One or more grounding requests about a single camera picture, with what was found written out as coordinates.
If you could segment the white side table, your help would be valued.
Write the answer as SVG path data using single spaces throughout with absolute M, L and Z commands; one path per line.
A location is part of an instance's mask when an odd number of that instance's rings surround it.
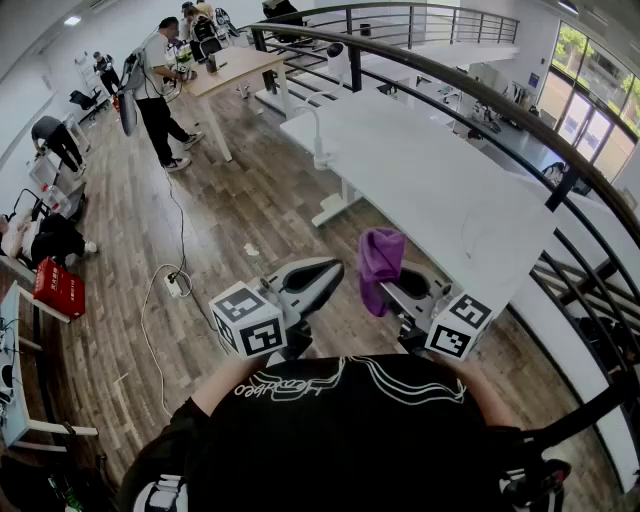
M 69 321 L 68 317 L 36 300 L 18 282 L 11 284 L 0 302 L 0 400 L 7 399 L 0 411 L 0 435 L 9 449 L 65 453 L 67 448 L 61 444 L 31 442 L 28 437 L 46 434 L 91 438 L 98 436 L 99 431 L 67 422 L 37 420 L 29 412 L 22 357 L 43 354 L 38 343 L 42 313 L 63 323 Z

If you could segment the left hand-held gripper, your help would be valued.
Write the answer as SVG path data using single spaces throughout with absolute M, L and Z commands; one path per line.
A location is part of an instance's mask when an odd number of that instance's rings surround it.
M 343 277 L 340 259 L 297 260 L 269 277 L 237 282 L 208 306 L 224 346 L 241 359 L 296 359 L 311 344 L 305 319 L 323 307 Z

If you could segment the purple cloth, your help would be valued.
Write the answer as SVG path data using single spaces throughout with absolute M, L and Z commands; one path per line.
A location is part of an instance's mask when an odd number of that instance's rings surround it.
M 406 236 L 392 228 L 369 228 L 359 239 L 358 277 L 361 300 L 375 317 L 388 311 L 380 284 L 396 281 L 401 274 Z

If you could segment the black railing with brown handrail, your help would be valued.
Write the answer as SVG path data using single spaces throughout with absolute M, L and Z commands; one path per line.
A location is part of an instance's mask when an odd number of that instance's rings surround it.
M 290 115 L 288 135 L 305 148 L 323 136 L 328 167 L 420 247 L 483 320 L 510 309 L 583 403 L 620 383 L 535 271 L 545 261 L 566 278 L 564 264 L 550 253 L 558 245 L 603 296 L 609 295 L 586 248 L 565 232 L 575 224 L 640 300 L 640 278 L 629 269 L 640 258 L 640 222 L 590 163 L 533 114 L 429 58 L 348 31 L 266 21 L 250 30 L 262 53 L 278 48 L 283 35 L 344 45 L 350 77 L 344 95 L 329 94 L 326 104 Z M 362 64 L 364 55 L 439 79 L 513 120 L 564 160 L 564 178 L 553 184 L 523 157 L 517 158 L 523 173 L 508 172 L 407 106 L 366 89 L 362 81 L 370 72 Z

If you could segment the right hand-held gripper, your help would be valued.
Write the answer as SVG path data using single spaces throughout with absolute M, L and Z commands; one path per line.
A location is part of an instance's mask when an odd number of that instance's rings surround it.
M 493 318 L 484 304 L 436 275 L 402 262 L 401 280 L 380 284 L 389 305 L 405 313 L 398 341 L 409 353 L 429 351 L 465 360 Z

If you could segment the black office chair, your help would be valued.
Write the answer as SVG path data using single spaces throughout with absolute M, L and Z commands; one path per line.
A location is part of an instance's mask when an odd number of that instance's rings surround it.
M 94 121 L 97 113 L 107 105 L 106 96 L 98 88 L 94 88 L 90 95 L 74 90 L 70 94 L 69 101 L 85 112 L 83 119 L 90 121 Z
M 304 26 L 302 16 L 295 16 L 299 11 L 291 4 L 290 0 L 262 0 L 262 10 L 267 21 L 276 24 L 288 24 L 298 27 Z M 278 33 L 277 41 L 282 44 L 293 45 L 302 42 L 302 38 L 290 34 Z

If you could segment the person's left forearm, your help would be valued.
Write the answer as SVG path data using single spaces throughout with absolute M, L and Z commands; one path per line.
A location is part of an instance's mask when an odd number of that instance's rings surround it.
M 192 394 L 194 404 L 210 416 L 219 403 L 239 384 L 267 366 L 270 355 L 241 359 L 228 354 L 220 367 Z

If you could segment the wooden table with white legs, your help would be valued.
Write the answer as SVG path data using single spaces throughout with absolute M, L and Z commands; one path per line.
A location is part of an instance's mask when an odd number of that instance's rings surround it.
M 204 115 L 222 152 L 224 159 L 231 162 L 233 157 L 226 144 L 223 132 L 214 113 L 210 99 L 227 89 L 241 86 L 253 75 L 275 72 L 280 85 L 280 98 L 284 115 L 289 119 L 293 115 L 285 73 L 284 58 L 268 52 L 250 48 L 230 46 L 213 54 L 217 70 L 209 72 L 205 64 L 190 67 L 186 82 L 186 91 L 194 98 L 199 112 Z

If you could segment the white trolley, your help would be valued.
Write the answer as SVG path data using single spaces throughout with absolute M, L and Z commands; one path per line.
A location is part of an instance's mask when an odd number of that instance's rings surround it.
M 64 164 L 56 165 L 49 155 L 38 156 L 27 166 L 39 187 L 42 203 L 53 213 L 77 222 L 84 212 L 86 182 Z

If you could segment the person's right forearm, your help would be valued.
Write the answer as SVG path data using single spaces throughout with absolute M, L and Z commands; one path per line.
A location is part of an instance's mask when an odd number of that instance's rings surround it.
M 430 359 L 451 369 L 476 401 L 486 423 L 493 427 L 516 427 L 508 405 L 493 388 L 479 366 L 431 352 Z

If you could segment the glass window wall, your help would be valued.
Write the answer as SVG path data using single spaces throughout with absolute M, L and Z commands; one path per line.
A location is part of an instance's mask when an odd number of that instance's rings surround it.
M 640 76 L 565 22 L 537 107 L 610 182 L 640 142 Z

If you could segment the red cardboard box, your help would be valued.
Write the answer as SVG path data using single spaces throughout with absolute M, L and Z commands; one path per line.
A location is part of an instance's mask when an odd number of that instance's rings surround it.
M 77 319 L 85 314 L 84 281 L 58 265 L 52 258 L 46 258 L 39 263 L 33 296 L 70 319 Z

